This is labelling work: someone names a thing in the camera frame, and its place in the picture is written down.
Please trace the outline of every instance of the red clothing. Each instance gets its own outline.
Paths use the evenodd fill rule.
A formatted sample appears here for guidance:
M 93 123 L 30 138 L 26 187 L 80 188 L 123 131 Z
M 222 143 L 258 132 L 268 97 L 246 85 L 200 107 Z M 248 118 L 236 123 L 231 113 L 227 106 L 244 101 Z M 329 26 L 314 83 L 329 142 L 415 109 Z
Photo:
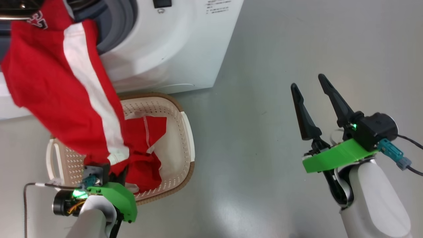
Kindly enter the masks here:
M 124 119 L 121 102 L 96 50 L 94 21 L 74 24 L 63 0 L 45 0 L 27 22 L 11 25 L 2 71 L 16 105 L 26 107 L 85 163 L 110 162 L 143 191 L 160 183 L 160 161 L 146 155 L 144 119 Z M 148 118 L 150 145 L 166 132 L 166 118 Z

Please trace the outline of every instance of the laundry basket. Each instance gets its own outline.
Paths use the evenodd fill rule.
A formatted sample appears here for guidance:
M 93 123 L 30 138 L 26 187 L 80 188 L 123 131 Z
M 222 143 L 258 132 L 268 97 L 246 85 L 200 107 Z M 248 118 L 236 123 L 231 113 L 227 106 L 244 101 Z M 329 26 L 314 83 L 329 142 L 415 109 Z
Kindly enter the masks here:
M 167 117 L 165 135 L 154 144 L 154 152 L 162 162 L 162 183 L 154 190 L 135 195 L 137 205 L 152 202 L 181 190 L 194 171 L 194 140 L 190 122 L 180 104 L 171 96 L 161 93 L 121 97 L 125 115 L 144 111 L 153 116 Z M 59 175 L 54 169 L 52 149 L 55 149 Z M 67 148 L 58 139 L 51 138 L 47 146 L 46 164 L 50 179 L 59 178 L 62 184 L 76 186 L 82 180 L 85 155 Z

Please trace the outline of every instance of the cable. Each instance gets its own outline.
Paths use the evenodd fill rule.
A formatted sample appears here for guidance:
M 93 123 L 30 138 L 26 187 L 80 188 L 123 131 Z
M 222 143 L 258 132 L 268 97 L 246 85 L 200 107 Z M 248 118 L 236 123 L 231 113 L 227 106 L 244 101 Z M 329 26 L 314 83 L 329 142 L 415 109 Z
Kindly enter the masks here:
M 82 204 L 84 204 L 84 203 L 85 203 L 85 200 L 80 201 L 80 202 L 78 202 L 77 204 L 73 205 L 73 206 L 72 206 L 72 207 L 68 210 L 68 213 L 69 213 L 69 214 L 74 213 L 74 212 L 76 211 L 76 209 L 77 209 L 80 205 L 82 205 Z
M 404 140 L 408 140 L 408 141 L 410 141 L 411 143 L 413 143 L 415 146 L 417 146 L 417 147 L 419 147 L 420 149 L 423 149 L 423 146 L 421 145 L 421 144 L 419 144 L 417 141 L 415 141 L 415 140 L 413 140 L 413 139 L 410 139 L 410 138 L 408 138 L 408 137 L 406 137 L 406 136 L 401 136 L 401 135 L 397 135 L 399 138 L 403 138 Z M 417 175 L 420 175 L 420 176 L 423 176 L 423 173 L 422 172 L 420 172 L 420 171 L 418 171 L 418 170 L 416 170 L 416 169 L 414 169 L 413 167 L 411 167 L 410 165 L 408 165 L 407 167 L 406 167 L 409 171 L 411 171 L 411 172 L 413 172 L 413 173 L 415 173 L 415 174 L 417 174 Z
M 75 190 L 75 189 L 81 189 L 82 188 L 82 186 L 79 186 L 79 187 L 69 187 L 69 186 L 54 185 L 54 184 L 49 184 L 49 183 L 46 183 L 45 186 L 46 187 L 51 187 L 51 188 L 68 189 L 68 190 Z
M 26 198 L 26 191 L 28 186 L 38 186 L 38 187 L 51 187 L 51 188 L 60 188 L 60 189 L 80 189 L 80 187 L 68 187 L 68 186 L 60 186 L 60 185 L 53 185 L 49 183 L 27 183 L 24 186 L 24 236 L 28 238 L 28 211 L 27 211 L 27 198 Z
M 403 138 L 404 140 L 408 140 L 411 143 L 413 143 L 415 146 L 419 147 L 420 149 L 423 149 L 423 145 L 419 144 L 418 142 L 416 142 L 415 140 L 412 140 L 406 136 L 401 136 L 401 135 L 397 135 L 399 138 Z
M 24 186 L 24 234 L 25 238 L 28 238 L 28 212 L 27 212 L 27 201 L 26 201 L 26 190 L 28 186 L 33 186 L 36 183 L 27 183 Z
M 422 173 L 422 172 L 420 172 L 420 171 L 418 171 L 418 170 L 413 169 L 410 165 L 409 165 L 409 166 L 407 166 L 407 169 L 408 169 L 409 171 L 411 171 L 411 172 L 413 172 L 413 173 L 417 174 L 417 175 L 423 176 L 423 173 Z

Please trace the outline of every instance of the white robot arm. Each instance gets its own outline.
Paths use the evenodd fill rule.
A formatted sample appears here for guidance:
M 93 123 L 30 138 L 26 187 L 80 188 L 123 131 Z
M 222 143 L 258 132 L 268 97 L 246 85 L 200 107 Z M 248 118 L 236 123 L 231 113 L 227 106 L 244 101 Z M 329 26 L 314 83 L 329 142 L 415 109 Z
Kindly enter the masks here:
M 104 196 L 89 196 L 66 238 L 116 237 L 120 227 L 116 219 L 116 209 L 110 201 Z
M 411 238 L 411 222 L 382 169 L 371 160 L 349 168 L 352 203 L 340 214 L 349 238 Z
M 304 154 L 307 173 L 321 172 L 329 185 L 332 197 L 341 207 L 340 214 L 349 238 L 410 238 L 411 222 L 398 195 L 374 154 L 381 152 L 396 162 L 401 170 L 411 167 L 411 161 L 391 141 L 398 135 L 395 121 L 388 115 L 375 113 L 364 116 L 354 112 L 336 91 L 326 76 L 319 81 L 334 107 L 337 124 L 343 131 L 343 142 L 333 146 L 323 141 L 320 128 L 312 121 L 304 99 L 295 83 L 291 86 L 295 111 L 303 140 L 313 140 L 312 150 Z

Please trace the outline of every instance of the washing machine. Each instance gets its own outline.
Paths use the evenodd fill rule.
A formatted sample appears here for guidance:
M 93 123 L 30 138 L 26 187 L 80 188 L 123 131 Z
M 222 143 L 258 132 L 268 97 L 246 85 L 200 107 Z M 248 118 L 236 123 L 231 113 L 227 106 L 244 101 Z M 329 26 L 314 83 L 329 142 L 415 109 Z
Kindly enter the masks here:
M 97 50 L 118 93 L 167 94 L 214 85 L 243 4 L 243 0 L 64 1 L 76 22 L 97 22 Z M 0 3 L 0 59 L 10 45 L 8 20 L 25 19 L 42 2 Z M 13 104 L 0 73 L 0 118 L 29 114 Z

